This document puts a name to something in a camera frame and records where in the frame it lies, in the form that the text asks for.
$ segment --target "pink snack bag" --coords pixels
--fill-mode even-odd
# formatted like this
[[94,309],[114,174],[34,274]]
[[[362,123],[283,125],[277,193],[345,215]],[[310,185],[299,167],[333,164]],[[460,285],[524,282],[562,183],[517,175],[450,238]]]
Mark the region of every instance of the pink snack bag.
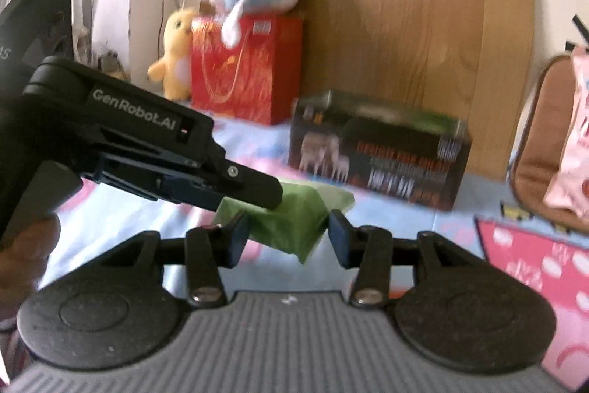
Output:
[[589,56],[584,48],[571,55],[576,88],[560,170],[553,176],[544,203],[566,208],[589,221]]

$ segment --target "yellow plush toy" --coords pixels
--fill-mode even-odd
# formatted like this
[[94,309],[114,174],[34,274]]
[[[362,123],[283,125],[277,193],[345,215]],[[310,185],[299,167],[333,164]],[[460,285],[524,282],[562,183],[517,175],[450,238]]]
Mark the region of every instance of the yellow plush toy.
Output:
[[164,97],[169,101],[190,98],[192,19],[197,14],[195,9],[172,13],[164,30],[164,56],[147,69],[149,79],[164,83]]

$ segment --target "wooden board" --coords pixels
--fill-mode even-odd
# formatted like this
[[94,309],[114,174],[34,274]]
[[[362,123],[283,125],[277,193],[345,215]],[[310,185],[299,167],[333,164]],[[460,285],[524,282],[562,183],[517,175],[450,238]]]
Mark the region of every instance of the wooden board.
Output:
[[301,92],[360,92],[466,119],[468,170],[504,179],[533,38],[533,0],[301,0]]

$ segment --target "red paper bag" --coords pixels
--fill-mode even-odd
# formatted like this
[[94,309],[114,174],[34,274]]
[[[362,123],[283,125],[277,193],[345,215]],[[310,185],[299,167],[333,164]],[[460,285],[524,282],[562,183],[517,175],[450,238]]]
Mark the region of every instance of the red paper bag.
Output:
[[299,95],[303,21],[251,15],[240,27],[240,43],[226,49],[220,20],[194,19],[192,105],[265,125],[282,122]]

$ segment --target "human hand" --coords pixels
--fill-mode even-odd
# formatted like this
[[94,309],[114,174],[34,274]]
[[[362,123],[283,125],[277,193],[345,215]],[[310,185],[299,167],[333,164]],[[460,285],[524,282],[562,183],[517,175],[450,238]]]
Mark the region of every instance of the human hand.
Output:
[[36,222],[0,252],[0,321],[14,317],[33,293],[60,238],[57,215]]

